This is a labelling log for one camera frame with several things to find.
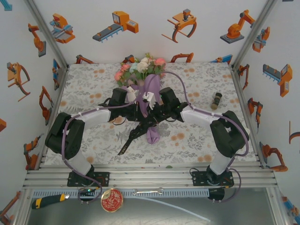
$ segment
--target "white cable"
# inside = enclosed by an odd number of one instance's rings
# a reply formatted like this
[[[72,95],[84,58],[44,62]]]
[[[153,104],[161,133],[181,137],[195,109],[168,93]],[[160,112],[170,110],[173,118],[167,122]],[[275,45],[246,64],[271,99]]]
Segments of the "white cable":
[[[176,208],[176,209],[178,209],[178,210],[187,212],[187,213],[189,213],[189,214],[191,214],[191,215],[193,215],[193,216],[195,216],[195,217],[198,217],[198,218],[200,218],[200,219],[203,219],[203,220],[206,220],[206,221],[209,221],[209,222],[210,222],[210,219],[207,219],[207,218],[205,218],[205,217],[202,217],[202,216],[200,216],[200,215],[198,215],[198,214],[196,214],[196,213],[193,213],[193,212],[191,212],[191,211],[188,211],[188,210],[186,210],[186,209],[184,209],[184,208],[181,208],[181,207],[179,207],[179,206],[176,206],[176,205],[172,205],[172,204],[169,204],[169,203],[166,203],[166,202],[162,202],[162,201],[159,201],[159,200],[156,200],[156,199],[152,199],[152,198],[144,198],[144,197],[134,197],[134,198],[135,198],[135,199],[147,200],[147,201],[151,201],[151,202],[156,202],[156,203],[163,204],[163,205],[167,205],[167,206],[170,206],[170,207]]]

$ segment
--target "pink rose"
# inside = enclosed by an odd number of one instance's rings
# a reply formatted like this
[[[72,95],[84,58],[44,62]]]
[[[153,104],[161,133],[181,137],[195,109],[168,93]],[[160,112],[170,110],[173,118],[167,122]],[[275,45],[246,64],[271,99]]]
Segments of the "pink rose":
[[[124,65],[121,67],[121,71],[128,70],[129,68],[130,68],[130,65],[129,65],[129,64],[124,64]]]
[[[165,60],[163,58],[158,58],[158,59],[154,60],[155,66],[162,66],[163,64],[165,64]]]
[[[119,80],[121,79],[122,76],[123,76],[123,73],[122,73],[121,71],[118,71],[118,72],[116,73],[116,75],[114,76],[114,79],[115,79],[116,81],[119,81]]]

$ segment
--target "white wall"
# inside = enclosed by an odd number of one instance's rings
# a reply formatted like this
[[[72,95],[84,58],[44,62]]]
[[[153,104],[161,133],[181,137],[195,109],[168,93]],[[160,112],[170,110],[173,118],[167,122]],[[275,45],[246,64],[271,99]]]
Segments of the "white wall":
[[[248,9],[256,19],[265,4],[265,0],[39,0],[36,5],[44,20],[49,23],[53,14],[58,13],[73,26],[75,39],[58,46],[69,64],[75,63],[81,54],[94,62],[121,62],[124,57],[133,54],[143,57],[151,52],[155,57],[171,60],[179,53],[194,52],[193,62],[212,61],[217,57],[233,54],[235,57],[243,46],[245,39],[228,44],[220,39],[227,33],[229,26],[237,23],[240,13]],[[172,36],[174,25],[167,19],[184,9],[190,9],[197,17],[197,28],[192,37],[177,34],[175,43],[161,34]],[[124,11],[130,19],[139,24],[139,32],[121,32],[103,43],[92,37],[113,24],[113,11]],[[247,37],[251,28],[247,22],[241,31]]]
[[[0,210],[20,190],[25,178],[26,160],[23,154],[23,145],[30,143],[41,133],[47,133],[45,119],[39,107],[39,95],[42,85],[46,87],[54,103],[58,91],[53,88],[53,58],[55,58],[47,43],[46,55],[38,57],[38,50],[33,43],[33,35],[28,31],[28,23],[36,25],[24,1],[9,0],[13,5],[12,11],[4,11],[0,7],[0,20],[2,21],[0,39],[0,118],[7,123],[7,127],[0,132]],[[37,31],[40,39],[45,37]],[[30,81],[24,84],[24,89],[31,93],[18,102],[23,96],[20,89],[14,85],[8,88],[7,63],[19,62],[27,70]],[[46,107],[50,103],[43,100]],[[35,149],[38,153],[42,149],[45,135],[40,139]]]
[[[270,37],[260,53],[249,50],[242,65],[249,64],[249,85],[244,90],[246,99],[253,97],[263,104],[259,140],[263,144],[278,148],[283,154],[287,172],[276,172],[278,185],[291,202],[300,207],[299,172],[300,172],[300,138],[292,139],[289,144],[289,121],[292,122],[292,133],[300,131],[299,96],[300,96],[300,63],[299,63],[299,18],[300,1],[278,1],[263,28],[270,26]],[[289,93],[281,97],[279,86],[263,75],[263,64],[281,70],[286,64],[293,70]],[[276,156],[268,158],[268,165],[278,165]]]

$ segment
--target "yellow and blue handle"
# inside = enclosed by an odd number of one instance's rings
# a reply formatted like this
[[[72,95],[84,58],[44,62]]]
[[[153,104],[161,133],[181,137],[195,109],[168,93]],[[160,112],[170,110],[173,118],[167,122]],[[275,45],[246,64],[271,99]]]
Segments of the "yellow and blue handle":
[[[44,197],[44,198],[39,198],[39,199],[35,200],[32,203],[31,208],[33,210],[39,209],[39,208],[45,207],[47,205],[51,205],[53,203],[62,202],[65,199],[66,199],[66,195],[65,194],[53,195],[53,196],[47,196],[47,197]]]

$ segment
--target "wrench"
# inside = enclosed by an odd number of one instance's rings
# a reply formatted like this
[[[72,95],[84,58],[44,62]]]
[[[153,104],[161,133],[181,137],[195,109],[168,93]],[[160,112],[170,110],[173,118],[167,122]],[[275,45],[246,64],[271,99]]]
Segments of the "wrench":
[[[133,189],[132,194],[136,195],[136,194],[141,194],[141,193],[159,193],[160,195],[162,195],[162,191],[164,189],[162,187],[159,187],[158,189],[154,189],[154,190],[138,190],[138,189]]]

